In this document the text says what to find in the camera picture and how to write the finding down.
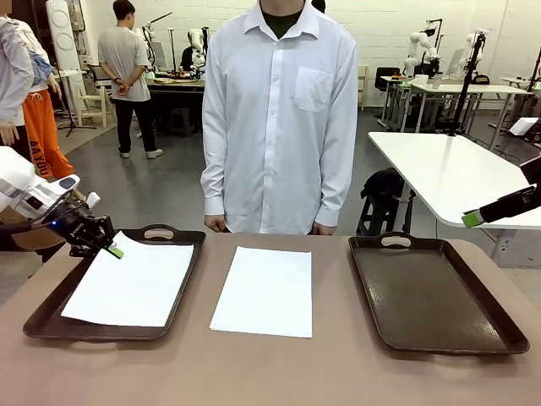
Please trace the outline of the person in white shirt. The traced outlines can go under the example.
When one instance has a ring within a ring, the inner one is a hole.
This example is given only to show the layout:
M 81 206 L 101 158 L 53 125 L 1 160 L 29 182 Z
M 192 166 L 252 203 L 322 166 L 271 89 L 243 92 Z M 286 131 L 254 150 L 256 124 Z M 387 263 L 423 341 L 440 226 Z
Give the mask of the person in white shirt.
M 205 216 L 226 232 L 337 226 L 352 179 L 358 55 L 311 0 L 257 0 L 212 36 L 202 104 Z

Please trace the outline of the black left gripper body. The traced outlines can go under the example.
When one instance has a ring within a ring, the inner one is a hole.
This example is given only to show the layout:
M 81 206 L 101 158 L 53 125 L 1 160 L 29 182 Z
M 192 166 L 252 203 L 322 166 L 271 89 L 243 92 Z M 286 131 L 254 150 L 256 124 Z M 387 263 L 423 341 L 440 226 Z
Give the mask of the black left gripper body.
M 46 224 L 72 246 L 99 249 L 99 222 L 87 204 L 60 204 L 46 216 Z

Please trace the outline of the thin black tripod stand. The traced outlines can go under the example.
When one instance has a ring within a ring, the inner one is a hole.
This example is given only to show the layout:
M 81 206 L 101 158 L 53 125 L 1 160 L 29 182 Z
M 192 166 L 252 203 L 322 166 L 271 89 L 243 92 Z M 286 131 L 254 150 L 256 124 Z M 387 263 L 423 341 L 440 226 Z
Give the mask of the thin black tripod stand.
M 65 116 L 68 117 L 68 126 L 60 127 L 60 129 L 68 130 L 66 137 L 69 137 L 75 129 L 96 129 L 96 127 L 84 126 L 82 123 L 79 123 L 77 115 L 78 102 L 74 96 L 71 79 L 76 78 L 78 75 L 82 76 L 85 72 L 81 69 L 60 69 L 58 65 L 56 65 L 55 69 L 57 72 L 55 78 L 63 93 L 60 96 L 60 100 L 63 104 Z

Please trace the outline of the white shelf rack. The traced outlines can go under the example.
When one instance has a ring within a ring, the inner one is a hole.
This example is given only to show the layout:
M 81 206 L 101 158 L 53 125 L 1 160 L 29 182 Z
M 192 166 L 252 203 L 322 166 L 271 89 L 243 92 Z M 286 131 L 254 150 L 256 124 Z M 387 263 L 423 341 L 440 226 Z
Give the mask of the white shelf rack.
M 365 108 L 368 73 L 368 65 L 358 66 L 358 108 L 361 111 Z

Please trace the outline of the large white table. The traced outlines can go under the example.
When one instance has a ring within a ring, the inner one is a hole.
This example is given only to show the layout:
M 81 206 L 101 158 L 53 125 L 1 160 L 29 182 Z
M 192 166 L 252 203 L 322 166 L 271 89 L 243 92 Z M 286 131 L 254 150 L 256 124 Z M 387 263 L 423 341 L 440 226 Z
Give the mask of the large white table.
M 463 136 L 370 132 L 369 139 L 447 226 L 463 228 L 466 211 L 527 187 L 518 166 Z M 495 238 L 497 266 L 541 270 L 541 207 L 477 229 Z

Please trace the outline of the white A4 paper stack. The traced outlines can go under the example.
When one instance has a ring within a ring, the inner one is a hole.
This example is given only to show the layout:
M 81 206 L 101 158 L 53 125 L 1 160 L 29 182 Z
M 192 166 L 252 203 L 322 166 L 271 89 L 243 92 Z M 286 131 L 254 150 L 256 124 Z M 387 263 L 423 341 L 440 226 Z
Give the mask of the white A4 paper stack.
M 238 246 L 210 329 L 311 338 L 312 254 Z

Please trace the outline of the white A4 sheet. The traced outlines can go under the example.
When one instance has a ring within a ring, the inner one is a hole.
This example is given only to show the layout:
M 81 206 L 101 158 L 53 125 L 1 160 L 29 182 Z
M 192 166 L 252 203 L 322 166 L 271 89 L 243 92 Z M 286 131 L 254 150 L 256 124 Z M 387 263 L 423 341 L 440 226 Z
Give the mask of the white A4 sheet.
M 106 326 L 164 327 L 186 277 L 192 245 L 151 245 L 119 232 L 118 259 L 101 250 L 61 316 Z

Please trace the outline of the small dark plastic stool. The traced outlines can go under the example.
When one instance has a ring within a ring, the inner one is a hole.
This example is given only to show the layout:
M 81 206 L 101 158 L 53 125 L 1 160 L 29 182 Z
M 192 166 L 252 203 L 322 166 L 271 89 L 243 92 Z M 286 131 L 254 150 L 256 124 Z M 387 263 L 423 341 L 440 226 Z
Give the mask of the small dark plastic stool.
M 187 108 L 173 108 L 170 112 L 169 131 L 171 134 L 190 135 L 192 126 Z

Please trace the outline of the brown plastic tray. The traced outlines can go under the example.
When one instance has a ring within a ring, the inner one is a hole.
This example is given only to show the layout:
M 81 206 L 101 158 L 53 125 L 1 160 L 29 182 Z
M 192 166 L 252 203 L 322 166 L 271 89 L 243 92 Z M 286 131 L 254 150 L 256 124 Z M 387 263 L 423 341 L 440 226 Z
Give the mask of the brown plastic tray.
M 27 320 L 23 330 L 29 337 L 87 343 L 152 342 L 164 337 L 172 324 L 189 278 L 205 242 L 205 233 L 179 231 L 156 224 L 121 231 L 137 242 L 151 245 L 192 245 L 194 253 L 178 296 L 164 327 L 106 326 L 61 316 L 61 313 L 95 258 L 83 259 L 52 291 Z
M 452 356 L 529 350 L 521 329 L 451 243 L 398 232 L 348 243 L 388 347 Z

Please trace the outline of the black backpack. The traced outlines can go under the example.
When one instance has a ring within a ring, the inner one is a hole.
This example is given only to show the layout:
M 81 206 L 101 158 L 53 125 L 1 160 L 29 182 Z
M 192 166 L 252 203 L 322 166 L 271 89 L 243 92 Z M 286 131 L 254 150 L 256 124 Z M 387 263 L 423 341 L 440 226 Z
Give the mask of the black backpack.
M 365 199 L 372 196 L 376 200 L 389 200 L 402 195 L 404 184 L 405 181 L 398 171 L 389 167 L 377 171 L 367 179 L 360 197 Z

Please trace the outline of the white wooden chair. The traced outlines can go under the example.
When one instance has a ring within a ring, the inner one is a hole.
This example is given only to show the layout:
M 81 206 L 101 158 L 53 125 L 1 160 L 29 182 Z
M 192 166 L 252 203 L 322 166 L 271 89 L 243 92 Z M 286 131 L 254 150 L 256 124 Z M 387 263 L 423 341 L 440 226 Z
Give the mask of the white wooden chair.
M 77 123 L 80 127 L 83 126 L 85 118 L 97 118 L 101 121 L 101 125 L 107 126 L 107 92 L 104 86 L 97 88 L 97 93 L 87 95 L 81 88 L 77 90 Z

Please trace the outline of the man in grey t-shirt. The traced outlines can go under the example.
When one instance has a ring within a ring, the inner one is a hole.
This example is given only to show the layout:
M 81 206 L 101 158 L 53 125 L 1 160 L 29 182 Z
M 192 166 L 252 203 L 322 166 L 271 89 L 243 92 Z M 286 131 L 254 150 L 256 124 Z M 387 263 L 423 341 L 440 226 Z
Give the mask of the man in grey t-shirt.
M 134 32 L 135 8 L 129 0 L 115 0 L 112 8 L 117 24 L 101 33 L 98 58 L 112 81 L 119 155 L 130 157 L 130 128 L 132 118 L 137 118 L 145 154 L 156 159 L 163 150 L 156 146 L 152 126 L 150 91 L 144 79 L 149 60 L 143 40 Z

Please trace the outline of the white tower air conditioner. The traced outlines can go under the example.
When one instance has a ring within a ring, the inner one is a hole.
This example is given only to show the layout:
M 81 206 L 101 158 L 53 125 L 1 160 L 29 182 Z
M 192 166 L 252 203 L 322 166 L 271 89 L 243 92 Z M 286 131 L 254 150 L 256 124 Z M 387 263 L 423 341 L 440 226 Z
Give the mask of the white tower air conditioner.
M 46 0 L 46 14 L 52 43 L 61 70 L 81 70 L 68 4 L 65 0 Z

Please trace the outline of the black background office chair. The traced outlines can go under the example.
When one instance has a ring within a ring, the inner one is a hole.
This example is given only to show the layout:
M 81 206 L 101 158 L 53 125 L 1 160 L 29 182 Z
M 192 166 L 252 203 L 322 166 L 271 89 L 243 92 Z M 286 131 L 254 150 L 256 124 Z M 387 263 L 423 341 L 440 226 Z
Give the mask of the black background office chair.
M 384 92 L 386 90 L 386 80 L 385 77 L 391 77 L 394 76 L 400 76 L 401 71 L 399 68 L 392 68 L 392 67 L 378 67 L 375 71 L 375 80 L 374 80 L 374 87 L 381 92 Z

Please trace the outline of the black mesh office chair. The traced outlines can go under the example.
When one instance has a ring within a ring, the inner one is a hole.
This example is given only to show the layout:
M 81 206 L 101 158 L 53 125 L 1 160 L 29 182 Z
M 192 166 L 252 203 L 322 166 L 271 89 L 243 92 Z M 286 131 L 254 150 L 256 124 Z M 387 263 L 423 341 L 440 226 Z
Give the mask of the black mesh office chair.
M 92 79 L 94 80 L 96 89 L 100 89 L 101 87 L 104 87 L 110 90 L 112 88 L 111 79 L 107 76 L 107 74 L 101 68 L 100 65 L 89 64 L 88 69 L 92 76 Z

